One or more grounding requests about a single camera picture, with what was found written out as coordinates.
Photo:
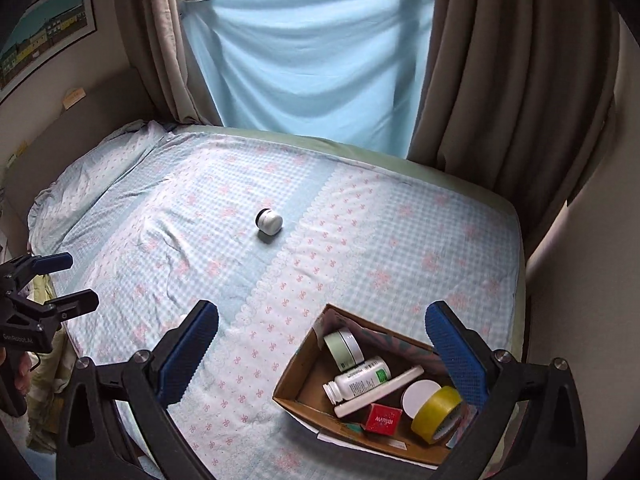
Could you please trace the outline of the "person's left hand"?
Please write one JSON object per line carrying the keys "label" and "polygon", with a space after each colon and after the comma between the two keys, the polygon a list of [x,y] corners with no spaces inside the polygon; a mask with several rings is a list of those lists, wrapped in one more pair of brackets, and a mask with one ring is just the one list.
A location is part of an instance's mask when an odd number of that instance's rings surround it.
{"label": "person's left hand", "polygon": [[1,348],[1,391],[6,396],[24,398],[28,393],[32,372],[32,359],[27,352]]}

